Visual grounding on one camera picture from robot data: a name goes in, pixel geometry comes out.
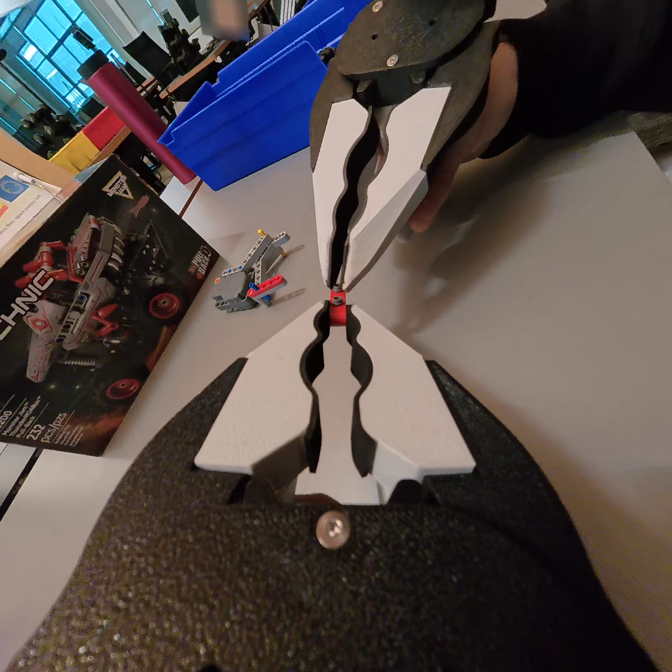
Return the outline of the black lego set box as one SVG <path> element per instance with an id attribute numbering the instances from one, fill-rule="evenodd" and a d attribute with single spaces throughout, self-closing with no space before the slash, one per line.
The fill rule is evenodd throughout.
<path id="1" fill-rule="evenodd" d="M 219 259 L 115 156 L 1 242 L 1 445 L 104 453 Z"/>

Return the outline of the grey lego assembly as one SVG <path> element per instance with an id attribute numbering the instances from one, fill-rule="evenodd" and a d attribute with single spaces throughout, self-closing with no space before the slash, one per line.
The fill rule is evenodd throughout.
<path id="1" fill-rule="evenodd" d="M 270 307 L 275 292 L 286 286 L 287 280 L 276 272 L 275 263 L 286 256 L 283 245 L 290 236 L 285 231 L 271 236 L 261 229 L 258 235 L 243 260 L 215 278 L 212 298 L 217 309 L 237 313 Z"/>

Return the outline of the maroon water bottle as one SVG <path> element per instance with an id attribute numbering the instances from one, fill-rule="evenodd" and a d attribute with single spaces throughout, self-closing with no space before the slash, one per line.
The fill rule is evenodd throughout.
<path id="1" fill-rule="evenodd" d="M 102 51 L 95 50 L 78 68 L 78 73 L 98 98 L 112 109 L 182 184 L 188 184 L 196 178 L 195 172 L 159 142 L 167 130 L 166 124 L 128 77 Z"/>

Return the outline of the instruction poster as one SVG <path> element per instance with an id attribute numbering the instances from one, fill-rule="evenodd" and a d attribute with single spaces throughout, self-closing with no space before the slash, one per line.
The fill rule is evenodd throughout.
<path id="1" fill-rule="evenodd" d="M 1 162 L 1 265 L 42 228 L 79 186 L 77 177 L 59 188 Z"/>

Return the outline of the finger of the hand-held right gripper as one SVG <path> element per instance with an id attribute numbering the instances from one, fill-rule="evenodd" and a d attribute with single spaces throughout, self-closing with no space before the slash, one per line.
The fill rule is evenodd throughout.
<path id="1" fill-rule="evenodd" d="M 425 156 L 452 88 L 423 88 L 404 102 L 366 109 L 336 103 L 336 287 L 369 273 L 428 190 Z"/>
<path id="2" fill-rule="evenodd" d="M 372 111 L 354 99 L 334 103 L 313 170 L 318 256 L 324 283 L 343 283 L 348 239 L 374 175 L 380 130 Z"/>

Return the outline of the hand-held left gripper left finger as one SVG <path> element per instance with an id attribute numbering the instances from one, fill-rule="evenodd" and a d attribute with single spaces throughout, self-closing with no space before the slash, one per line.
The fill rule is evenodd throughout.
<path id="1" fill-rule="evenodd" d="M 316 472 L 322 431 L 313 382 L 324 368 L 328 302 L 319 302 L 253 350 L 194 460 L 244 475 Z"/>

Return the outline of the yellow plastic bin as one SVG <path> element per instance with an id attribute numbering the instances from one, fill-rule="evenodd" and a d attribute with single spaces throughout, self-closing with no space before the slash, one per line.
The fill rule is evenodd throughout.
<path id="1" fill-rule="evenodd" d="M 49 157 L 49 162 L 75 175 L 98 162 L 96 157 L 105 144 L 93 142 L 83 130 L 76 133 L 66 144 Z"/>

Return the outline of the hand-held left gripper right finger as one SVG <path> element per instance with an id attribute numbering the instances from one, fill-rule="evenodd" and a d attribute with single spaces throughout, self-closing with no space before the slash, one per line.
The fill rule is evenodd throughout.
<path id="1" fill-rule="evenodd" d="M 351 453 L 380 503 L 400 482 L 466 475 L 476 466 L 428 363 L 360 307 L 348 306 L 354 397 Z"/>

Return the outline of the person's right forearm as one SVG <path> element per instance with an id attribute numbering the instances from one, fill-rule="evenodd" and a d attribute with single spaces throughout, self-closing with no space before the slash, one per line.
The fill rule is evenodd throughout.
<path id="1" fill-rule="evenodd" d="M 547 1 L 500 29 L 517 54 L 517 96 L 483 159 L 615 112 L 671 112 L 670 1 Z"/>

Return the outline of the person's right hand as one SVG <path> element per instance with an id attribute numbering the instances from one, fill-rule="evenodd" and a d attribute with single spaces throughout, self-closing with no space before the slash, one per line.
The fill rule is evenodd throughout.
<path id="1" fill-rule="evenodd" d="M 429 228 L 448 199 L 461 165 L 480 157 L 504 129 L 517 98 L 518 60 L 514 46 L 501 42 L 491 59 L 488 93 L 474 124 L 437 156 L 428 190 L 408 220 L 414 233 Z"/>

